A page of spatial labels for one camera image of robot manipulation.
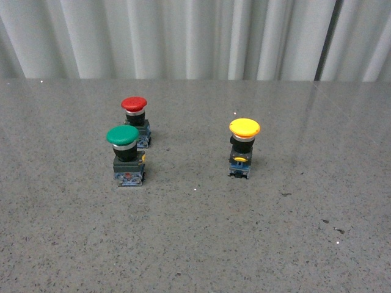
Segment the yellow push button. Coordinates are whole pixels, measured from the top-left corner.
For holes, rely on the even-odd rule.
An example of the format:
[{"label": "yellow push button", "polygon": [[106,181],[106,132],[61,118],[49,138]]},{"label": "yellow push button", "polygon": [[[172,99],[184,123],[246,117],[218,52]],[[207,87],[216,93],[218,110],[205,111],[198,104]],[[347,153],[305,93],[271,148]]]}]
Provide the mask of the yellow push button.
[{"label": "yellow push button", "polygon": [[250,138],[261,131],[261,126],[254,120],[239,118],[230,123],[230,130],[236,136]]}]

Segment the red push button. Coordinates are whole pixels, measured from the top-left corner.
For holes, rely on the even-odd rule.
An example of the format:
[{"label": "red push button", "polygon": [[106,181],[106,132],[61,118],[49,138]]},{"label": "red push button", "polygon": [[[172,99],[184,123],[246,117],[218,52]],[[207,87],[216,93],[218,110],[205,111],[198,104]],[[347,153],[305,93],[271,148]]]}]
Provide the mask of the red push button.
[{"label": "red push button", "polygon": [[121,107],[129,112],[139,112],[147,105],[147,100],[142,96],[130,96],[122,101]]}]

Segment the curtain fold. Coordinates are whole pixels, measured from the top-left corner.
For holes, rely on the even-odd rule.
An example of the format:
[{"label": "curtain fold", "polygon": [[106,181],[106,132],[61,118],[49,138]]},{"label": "curtain fold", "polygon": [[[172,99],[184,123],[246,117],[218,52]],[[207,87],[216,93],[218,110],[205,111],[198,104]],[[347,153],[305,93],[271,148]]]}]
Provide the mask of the curtain fold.
[{"label": "curtain fold", "polygon": [[[312,81],[334,5],[0,0],[0,74]],[[391,81],[391,1],[343,1],[329,44],[322,81]]]}]

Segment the yellow button cap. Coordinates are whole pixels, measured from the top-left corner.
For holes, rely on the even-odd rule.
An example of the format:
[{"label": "yellow button cap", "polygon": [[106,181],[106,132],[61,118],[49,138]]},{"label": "yellow button cap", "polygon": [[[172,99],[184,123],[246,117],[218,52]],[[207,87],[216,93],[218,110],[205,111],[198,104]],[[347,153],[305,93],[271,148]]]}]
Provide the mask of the yellow button cap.
[{"label": "yellow button cap", "polygon": [[248,160],[243,157],[234,157],[233,158],[237,162],[247,162]]},{"label": "yellow button cap", "polygon": [[230,130],[234,135],[246,138],[256,136],[261,131],[261,126],[254,120],[239,118],[230,123]]}]

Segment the green push button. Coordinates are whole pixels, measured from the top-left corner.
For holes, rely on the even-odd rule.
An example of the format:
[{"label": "green push button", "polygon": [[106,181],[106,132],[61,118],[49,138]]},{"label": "green push button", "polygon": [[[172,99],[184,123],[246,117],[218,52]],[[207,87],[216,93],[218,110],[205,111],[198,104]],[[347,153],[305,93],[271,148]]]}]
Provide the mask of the green push button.
[{"label": "green push button", "polygon": [[139,138],[139,131],[130,125],[120,125],[110,129],[106,138],[113,145],[128,145]]}]

